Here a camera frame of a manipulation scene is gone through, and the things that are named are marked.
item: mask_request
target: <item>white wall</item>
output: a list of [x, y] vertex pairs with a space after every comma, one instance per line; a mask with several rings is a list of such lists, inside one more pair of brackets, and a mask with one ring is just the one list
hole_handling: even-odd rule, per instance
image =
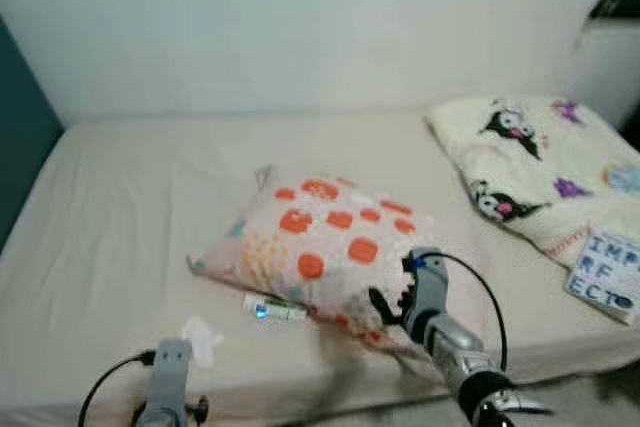
[[62, 120], [399, 108], [568, 94], [619, 123], [640, 27], [581, 37], [596, 0], [0, 0]]

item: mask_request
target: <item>kuromi character print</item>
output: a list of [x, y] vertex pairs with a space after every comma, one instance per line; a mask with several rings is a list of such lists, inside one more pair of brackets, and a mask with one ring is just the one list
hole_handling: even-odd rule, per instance
[[519, 204], [511, 196], [502, 192], [489, 192], [487, 182], [476, 180], [469, 186], [469, 194], [476, 206], [486, 217], [498, 222], [509, 222], [524, 218], [550, 204]]
[[519, 103], [508, 103], [506, 99], [495, 99], [491, 106], [497, 108], [487, 125], [480, 131], [492, 131], [503, 139], [518, 141], [524, 149], [538, 160], [538, 145], [534, 141], [535, 131], [526, 121], [524, 111]]

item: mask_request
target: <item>pillow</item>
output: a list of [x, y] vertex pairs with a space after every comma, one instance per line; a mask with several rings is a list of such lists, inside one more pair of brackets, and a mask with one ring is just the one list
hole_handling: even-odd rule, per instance
[[485, 217], [573, 267], [587, 237], [640, 239], [640, 155], [588, 107], [468, 98], [428, 120]]
[[383, 327], [369, 288], [401, 314], [397, 301], [413, 282], [401, 259], [435, 245], [433, 230], [431, 217], [347, 179], [272, 171], [217, 247], [189, 263], [196, 274], [303, 303], [377, 348], [404, 350], [412, 343]]

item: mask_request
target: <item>orange polka dot pillow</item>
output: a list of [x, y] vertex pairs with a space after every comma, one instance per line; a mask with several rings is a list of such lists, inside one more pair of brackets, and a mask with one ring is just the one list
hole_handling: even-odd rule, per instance
[[432, 220], [345, 179], [271, 173], [244, 215], [192, 270], [304, 303], [382, 349], [400, 347], [369, 300], [376, 287], [399, 315], [411, 281], [401, 259], [433, 245]]

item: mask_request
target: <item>beige bed sheet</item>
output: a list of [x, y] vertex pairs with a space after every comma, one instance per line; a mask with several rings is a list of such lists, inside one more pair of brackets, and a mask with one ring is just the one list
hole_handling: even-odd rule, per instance
[[[192, 365], [188, 383], [209, 396], [214, 425], [442, 394], [428, 364], [368, 351], [312, 321], [258, 322], [241, 310], [242, 293], [188, 272], [185, 253], [223, 234], [255, 188], [252, 172], [274, 161], [342, 173], [464, 224], [465, 248], [480, 246], [470, 255], [505, 311], [516, 381], [640, 357], [637, 325], [563, 293], [562, 267], [477, 216], [419, 113], [96, 123], [61, 139], [0, 259], [0, 424], [70, 425], [100, 373], [192, 315], [225, 336], [215, 365]], [[454, 314], [495, 348], [487, 305], [452, 297]], [[148, 378], [139, 367], [114, 376], [91, 425], [127, 425]]]

